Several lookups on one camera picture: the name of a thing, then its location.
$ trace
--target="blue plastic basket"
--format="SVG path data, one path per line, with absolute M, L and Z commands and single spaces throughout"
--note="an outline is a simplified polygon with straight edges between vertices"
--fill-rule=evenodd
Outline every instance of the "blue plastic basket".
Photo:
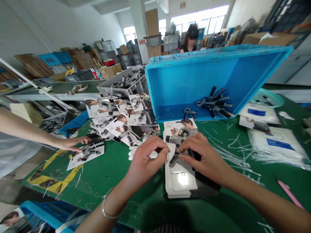
M 87 111 L 84 111 L 79 116 L 77 116 L 75 119 L 67 123 L 65 126 L 61 127 L 58 132 L 61 133 L 64 136 L 67 136 L 66 130 L 71 128 L 79 128 L 82 127 L 87 120 L 89 119 Z
M 158 123 L 183 119 L 184 109 L 197 111 L 197 120 L 213 120 L 195 105 L 216 86 L 235 115 L 251 100 L 293 50 L 292 47 L 243 44 L 152 57 L 145 73 Z M 216 115 L 216 119 L 226 119 Z
M 62 224 L 67 222 L 67 219 L 71 216 L 71 214 L 78 209 L 78 207 L 62 201 L 43 203 L 25 201 L 20 205 L 20 208 L 26 215 L 27 221 L 33 228 L 39 224 L 42 224 L 42 221 L 44 221 L 54 229 L 57 229 Z M 74 216 L 71 217 L 74 219 L 86 213 L 88 213 L 86 210 L 80 209 Z M 62 233 L 74 233 L 77 228 L 78 225 L 69 226 L 68 228 L 65 228 Z
M 39 57 L 48 65 L 55 66 L 61 64 L 72 63 L 73 60 L 67 51 L 64 52 L 54 52 L 39 55 Z

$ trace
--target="window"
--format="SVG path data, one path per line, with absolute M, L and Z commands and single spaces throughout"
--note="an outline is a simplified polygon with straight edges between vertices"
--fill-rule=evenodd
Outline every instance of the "window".
M 133 44 L 135 44 L 135 39 L 137 39 L 135 27 L 127 27 L 124 28 L 123 31 L 126 37 L 126 42 L 132 40 Z
M 176 30 L 186 32 L 190 24 L 197 23 L 199 28 L 206 28 L 205 35 L 220 32 L 229 5 L 213 9 L 199 11 L 188 15 L 173 17 L 172 21 L 176 25 Z
M 166 32 L 166 19 L 159 20 L 159 32 L 161 33 L 162 39 Z

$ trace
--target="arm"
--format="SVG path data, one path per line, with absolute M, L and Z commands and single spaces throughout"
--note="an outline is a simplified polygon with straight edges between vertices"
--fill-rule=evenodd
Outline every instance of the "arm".
M 181 160 L 204 176 L 241 195 L 277 232 L 310 232 L 310 213 L 233 170 L 208 144 L 203 134 L 198 133 L 188 138 L 179 150 L 183 152 L 189 148 L 202 156 L 201 161 L 184 155 L 179 156 Z
M 88 137 L 60 139 L 48 132 L 40 129 L 38 126 L 29 123 L 25 119 L 7 111 L 0 109 L 0 132 L 19 137 L 22 139 L 40 142 L 50 146 L 55 146 L 63 150 L 79 151 L 75 145 L 79 142 L 88 143 L 91 139 Z
M 158 157 L 151 160 L 150 153 L 162 148 Z M 104 210 L 109 216 L 117 216 L 125 208 L 128 199 L 133 196 L 163 166 L 167 160 L 169 148 L 158 136 L 148 138 L 136 150 L 126 176 L 106 197 Z M 110 233 L 118 219 L 109 219 L 103 215 L 102 203 L 84 220 L 75 233 Z

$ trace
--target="red object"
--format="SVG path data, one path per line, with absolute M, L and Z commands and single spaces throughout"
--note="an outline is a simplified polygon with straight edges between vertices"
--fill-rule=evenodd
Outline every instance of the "red object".
M 105 66 L 112 66 L 112 65 L 115 65 L 116 62 L 113 59 L 106 59 L 104 61 L 104 64 L 105 64 Z

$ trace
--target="concrete pillar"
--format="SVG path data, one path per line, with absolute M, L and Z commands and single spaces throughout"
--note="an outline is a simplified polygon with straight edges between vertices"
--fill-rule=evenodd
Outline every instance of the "concrete pillar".
M 145 44 L 139 44 L 139 40 L 148 36 L 148 27 L 145 15 L 145 2 L 144 0 L 129 0 L 131 15 L 134 22 L 136 36 L 138 40 L 138 46 L 143 63 L 149 61 L 147 46 Z

